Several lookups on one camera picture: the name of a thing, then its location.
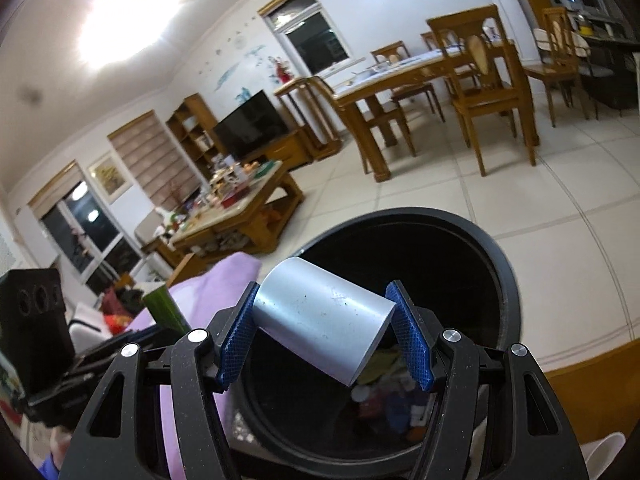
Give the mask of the silver cylindrical can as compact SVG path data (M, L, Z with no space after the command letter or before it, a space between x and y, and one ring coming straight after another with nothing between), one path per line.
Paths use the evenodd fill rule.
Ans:
M370 360L395 304L297 257L259 285L258 328L324 374L350 386Z

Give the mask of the black trash bin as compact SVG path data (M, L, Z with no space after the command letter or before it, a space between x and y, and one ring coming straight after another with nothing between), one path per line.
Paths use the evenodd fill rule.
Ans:
M235 402L258 442L316 477L409 470L434 420L435 344L521 336L510 263L469 220L432 208L364 214L275 266L248 303L255 337Z

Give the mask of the purple tablecloth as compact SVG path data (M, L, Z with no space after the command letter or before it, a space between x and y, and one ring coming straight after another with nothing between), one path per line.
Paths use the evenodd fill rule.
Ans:
M214 315L233 307L250 282L259 278L262 263L244 252L236 252L216 263L209 271L171 286L169 293L186 322L192 328L204 328ZM186 474L179 456L171 392L160 388L160 408L164 445L171 479L184 479Z

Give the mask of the wooden coffee table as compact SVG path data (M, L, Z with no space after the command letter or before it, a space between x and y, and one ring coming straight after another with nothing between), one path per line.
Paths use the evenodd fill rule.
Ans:
M252 182L233 205L197 212L170 239L179 252L216 262L235 252L269 254L305 195L282 162Z

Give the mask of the wooden bookshelf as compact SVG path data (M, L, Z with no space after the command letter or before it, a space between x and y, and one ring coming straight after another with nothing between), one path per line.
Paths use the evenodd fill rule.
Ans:
M214 158L219 154L216 125L217 119L198 93L187 96L166 122L186 156L207 180L213 177Z

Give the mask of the black television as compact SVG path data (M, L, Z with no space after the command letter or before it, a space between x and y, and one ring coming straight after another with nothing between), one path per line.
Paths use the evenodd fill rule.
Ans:
M214 127L222 147L236 159L252 154L289 132L288 125L264 90L251 96Z

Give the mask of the wooden dining chair near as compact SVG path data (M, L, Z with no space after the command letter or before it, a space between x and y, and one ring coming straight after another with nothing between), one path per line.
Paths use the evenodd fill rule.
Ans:
M486 169L474 119L491 114L506 115L511 131L523 135L529 163L535 165L533 98L498 6L438 16L427 25L442 52L452 106L480 174L484 176Z

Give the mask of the tall wooden plant stand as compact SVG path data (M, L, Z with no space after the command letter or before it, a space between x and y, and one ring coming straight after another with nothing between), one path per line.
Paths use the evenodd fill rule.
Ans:
M341 151L342 140L308 78L295 77L274 90L273 95L314 160L318 162Z

